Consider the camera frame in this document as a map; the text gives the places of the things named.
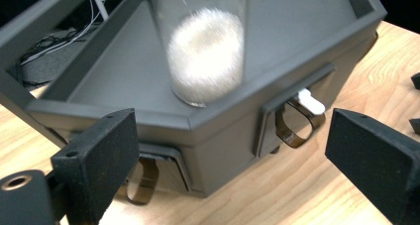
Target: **ring pull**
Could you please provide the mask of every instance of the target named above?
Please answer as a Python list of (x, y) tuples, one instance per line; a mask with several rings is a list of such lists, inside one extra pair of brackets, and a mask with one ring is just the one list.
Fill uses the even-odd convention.
[(287, 104), (302, 114), (309, 121), (312, 128), (309, 136), (303, 139), (293, 132), (284, 122), (284, 107), (275, 112), (275, 134), (287, 146), (296, 149), (306, 143), (312, 137), (313, 133), (324, 124), (325, 106), (313, 98), (311, 92), (307, 89), (300, 90), (295, 98), (287, 101)]

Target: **wooden surface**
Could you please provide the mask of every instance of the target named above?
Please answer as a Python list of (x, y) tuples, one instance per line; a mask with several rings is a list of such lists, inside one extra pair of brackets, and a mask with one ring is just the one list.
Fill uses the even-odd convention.
[[(368, 114), (420, 142), (408, 123), (420, 117), (420, 91), (410, 80), (420, 72), (420, 36), (386, 23), (378, 33), (334, 107)], [(307, 145), (282, 147), (208, 198), (157, 192), (147, 206), (116, 198), (101, 224), (389, 224), (325, 158), (331, 112)], [(0, 177), (51, 169), (57, 147), (3, 107), (0, 135)]]

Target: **white latch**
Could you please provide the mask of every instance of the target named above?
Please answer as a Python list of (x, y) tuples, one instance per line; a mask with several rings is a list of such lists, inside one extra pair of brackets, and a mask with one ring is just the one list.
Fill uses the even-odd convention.
[(311, 91), (306, 88), (297, 93), (297, 101), (314, 115), (321, 115), (325, 112), (324, 104), (312, 97)]

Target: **white granular material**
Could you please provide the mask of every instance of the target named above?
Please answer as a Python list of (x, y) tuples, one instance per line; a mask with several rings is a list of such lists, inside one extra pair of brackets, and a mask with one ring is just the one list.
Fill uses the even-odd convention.
[(244, 28), (236, 15), (201, 9), (175, 29), (167, 54), (177, 96), (204, 106), (241, 84)]

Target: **glass cylinder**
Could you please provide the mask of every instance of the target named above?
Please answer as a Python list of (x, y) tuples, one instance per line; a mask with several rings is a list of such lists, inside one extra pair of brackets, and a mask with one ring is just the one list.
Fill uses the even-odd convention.
[(247, 0), (149, 0), (174, 93), (197, 107), (243, 81)]

